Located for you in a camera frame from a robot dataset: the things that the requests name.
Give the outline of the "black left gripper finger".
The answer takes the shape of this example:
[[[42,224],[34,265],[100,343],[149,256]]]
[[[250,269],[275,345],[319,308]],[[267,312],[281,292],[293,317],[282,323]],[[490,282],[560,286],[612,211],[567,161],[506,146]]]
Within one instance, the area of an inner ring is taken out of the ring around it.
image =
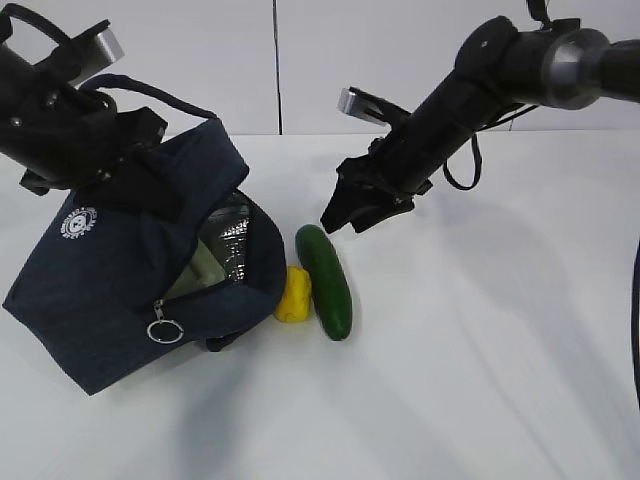
[[[157,168],[156,160],[148,153],[120,159],[89,187],[89,202],[113,210],[146,211],[165,220],[177,220],[183,210],[183,196]]]

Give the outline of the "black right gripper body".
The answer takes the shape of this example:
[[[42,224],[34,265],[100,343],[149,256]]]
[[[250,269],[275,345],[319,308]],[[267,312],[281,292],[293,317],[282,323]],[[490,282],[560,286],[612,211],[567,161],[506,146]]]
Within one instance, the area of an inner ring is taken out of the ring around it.
[[[409,141],[398,143],[379,138],[360,156],[345,159],[336,169],[343,175],[367,183],[379,191],[379,203],[412,200],[431,188],[433,153]]]

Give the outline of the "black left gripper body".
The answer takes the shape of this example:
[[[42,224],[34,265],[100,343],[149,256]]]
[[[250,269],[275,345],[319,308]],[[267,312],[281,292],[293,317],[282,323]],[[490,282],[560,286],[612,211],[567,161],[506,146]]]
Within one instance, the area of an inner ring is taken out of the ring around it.
[[[90,185],[105,179],[130,153],[163,139],[168,123],[150,108],[120,112],[108,94],[84,93],[99,103],[99,111],[19,128],[23,188],[44,195]]]

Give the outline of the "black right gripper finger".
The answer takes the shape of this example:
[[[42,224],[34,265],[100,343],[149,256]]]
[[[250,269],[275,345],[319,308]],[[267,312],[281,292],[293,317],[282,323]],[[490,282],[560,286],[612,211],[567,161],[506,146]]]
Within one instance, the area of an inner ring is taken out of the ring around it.
[[[321,225],[328,234],[337,232],[367,207],[380,205],[379,200],[379,191],[374,186],[339,175],[334,193],[321,215]]]
[[[356,233],[362,233],[394,216],[409,213],[414,208],[412,200],[392,200],[389,203],[367,207],[356,215],[350,224]]]

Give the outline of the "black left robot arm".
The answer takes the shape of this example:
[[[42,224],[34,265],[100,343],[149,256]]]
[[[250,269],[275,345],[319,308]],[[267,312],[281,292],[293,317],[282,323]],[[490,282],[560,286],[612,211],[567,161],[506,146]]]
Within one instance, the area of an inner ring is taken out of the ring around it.
[[[55,48],[32,64],[6,42],[19,20]],[[86,82],[124,53],[103,20],[75,37],[37,12],[1,9],[1,152],[22,165],[21,186],[42,196],[69,190],[104,208],[175,221],[184,200],[153,163],[166,122],[148,107],[119,111]]]

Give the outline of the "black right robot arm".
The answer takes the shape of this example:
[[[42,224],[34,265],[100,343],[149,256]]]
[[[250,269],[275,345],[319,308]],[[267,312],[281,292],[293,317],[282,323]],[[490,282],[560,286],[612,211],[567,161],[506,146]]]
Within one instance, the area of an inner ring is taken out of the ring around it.
[[[390,130],[338,166],[321,224],[328,233],[345,225],[361,233],[407,213],[464,144],[480,154],[480,131],[509,114],[581,110],[601,98],[638,102],[638,40],[612,42],[577,19],[524,32],[497,16],[470,34],[452,71],[412,112],[356,87],[343,90],[343,113]]]

